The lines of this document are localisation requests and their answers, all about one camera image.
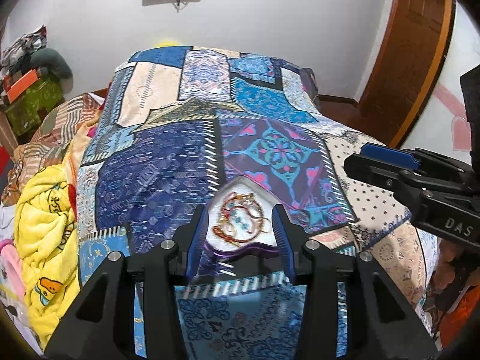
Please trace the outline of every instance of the pink wall decal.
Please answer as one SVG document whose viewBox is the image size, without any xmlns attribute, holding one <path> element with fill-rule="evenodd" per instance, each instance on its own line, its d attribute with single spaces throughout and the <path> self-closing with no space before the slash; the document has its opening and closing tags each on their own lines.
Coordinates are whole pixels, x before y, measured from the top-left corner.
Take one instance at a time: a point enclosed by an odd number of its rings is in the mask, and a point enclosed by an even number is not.
<svg viewBox="0 0 480 360">
<path fill-rule="evenodd" d="M 469 152 L 472 149 L 470 123 L 467 122 L 465 105 L 445 86 L 437 83 L 433 95 L 452 113 L 453 150 Z"/>
</svg>

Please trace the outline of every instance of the white wall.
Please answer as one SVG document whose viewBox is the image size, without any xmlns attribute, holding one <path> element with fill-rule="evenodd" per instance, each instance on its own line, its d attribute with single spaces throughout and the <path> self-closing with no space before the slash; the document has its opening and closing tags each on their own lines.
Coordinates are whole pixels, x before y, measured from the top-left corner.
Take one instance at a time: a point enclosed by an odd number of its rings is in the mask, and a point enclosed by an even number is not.
<svg viewBox="0 0 480 360">
<path fill-rule="evenodd" d="M 73 97 L 107 86 L 114 68 L 162 40 L 284 58 L 312 67 L 320 92 L 354 97 L 386 0 L 20 0 L 2 45 L 46 25 L 70 65 Z"/>
<path fill-rule="evenodd" d="M 385 3 L 383 5 L 382 14 L 380 15 L 380 21 L 379 21 L 377 33 L 375 36 L 375 40 L 373 42 L 373 46 L 371 48 L 370 55 L 365 65 L 365 69 L 363 71 L 363 75 L 361 77 L 360 83 L 358 84 L 357 91 L 353 96 L 353 98 L 358 102 L 362 98 L 363 92 L 367 87 L 368 80 L 370 79 L 371 72 L 374 69 L 375 62 L 377 61 L 378 53 L 380 52 L 380 47 L 382 46 L 383 37 L 385 36 L 385 31 L 387 29 L 388 20 L 390 19 L 390 11 L 392 10 L 392 3 L 393 3 L 393 0 L 385 0 Z"/>
<path fill-rule="evenodd" d="M 460 76 L 479 64 L 480 32 L 463 7 L 457 3 L 452 39 L 437 86 L 406 139 L 404 148 L 421 147 L 471 163 L 469 149 L 454 150 L 451 127 L 454 115 L 445 106 L 446 101 L 441 102 L 438 99 L 441 95 L 438 93 L 438 88 L 440 85 L 446 88 L 456 98 L 451 98 L 453 102 L 458 100 L 457 108 L 464 107 Z"/>
</svg>

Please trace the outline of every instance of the blue gripper pad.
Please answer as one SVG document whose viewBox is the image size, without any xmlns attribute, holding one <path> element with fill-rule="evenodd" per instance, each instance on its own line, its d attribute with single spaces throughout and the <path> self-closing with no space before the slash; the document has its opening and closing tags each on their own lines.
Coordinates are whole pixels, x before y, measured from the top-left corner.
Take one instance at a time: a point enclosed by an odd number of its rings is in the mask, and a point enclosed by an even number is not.
<svg viewBox="0 0 480 360">
<path fill-rule="evenodd" d="M 199 211 L 200 219 L 197 222 L 187 253 L 187 270 L 185 276 L 189 282 L 191 282 L 193 277 L 197 274 L 198 264 L 200 263 L 200 257 L 202 256 L 203 245 L 205 244 L 205 238 L 208 231 L 208 210 L 204 205 L 197 206 L 193 213 L 194 218 L 196 218 Z"/>
<path fill-rule="evenodd" d="M 286 212 L 281 205 L 277 204 L 272 209 L 272 228 L 277 242 L 278 251 L 280 253 L 280 261 L 282 262 L 283 272 L 289 278 L 291 283 L 295 282 L 295 269 L 293 261 L 293 250 L 290 246 L 289 238 L 284 226 L 284 218 Z"/>
<path fill-rule="evenodd" d="M 360 155 L 374 160 L 388 162 L 405 169 L 418 170 L 420 162 L 406 151 L 391 149 L 390 147 L 366 143 L 360 150 Z"/>
</svg>

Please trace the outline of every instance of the yellow blanket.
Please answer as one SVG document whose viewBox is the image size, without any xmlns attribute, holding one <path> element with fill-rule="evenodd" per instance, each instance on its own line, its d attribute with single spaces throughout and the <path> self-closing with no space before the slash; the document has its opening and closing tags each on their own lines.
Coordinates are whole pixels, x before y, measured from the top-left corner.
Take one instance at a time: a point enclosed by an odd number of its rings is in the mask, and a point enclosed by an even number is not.
<svg viewBox="0 0 480 360">
<path fill-rule="evenodd" d="M 80 291 L 77 224 L 64 169 L 64 164 L 52 165 L 33 176 L 15 212 L 14 238 L 22 259 L 25 304 L 44 349 Z"/>
</svg>

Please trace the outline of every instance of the orange cloth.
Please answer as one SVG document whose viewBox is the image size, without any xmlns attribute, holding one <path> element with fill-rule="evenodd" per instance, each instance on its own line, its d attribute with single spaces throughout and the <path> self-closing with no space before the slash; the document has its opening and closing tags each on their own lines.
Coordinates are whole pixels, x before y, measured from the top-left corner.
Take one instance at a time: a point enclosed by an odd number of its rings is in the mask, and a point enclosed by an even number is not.
<svg viewBox="0 0 480 360">
<path fill-rule="evenodd" d="M 480 286 L 477 286 L 464 295 L 451 314 L 447 314 L 443 318 L 442 323 L 440 323 L 440 339 L 444 348 L 460 333 L 460 329 L 467 322 L 479 299 Z"/>
</svg>

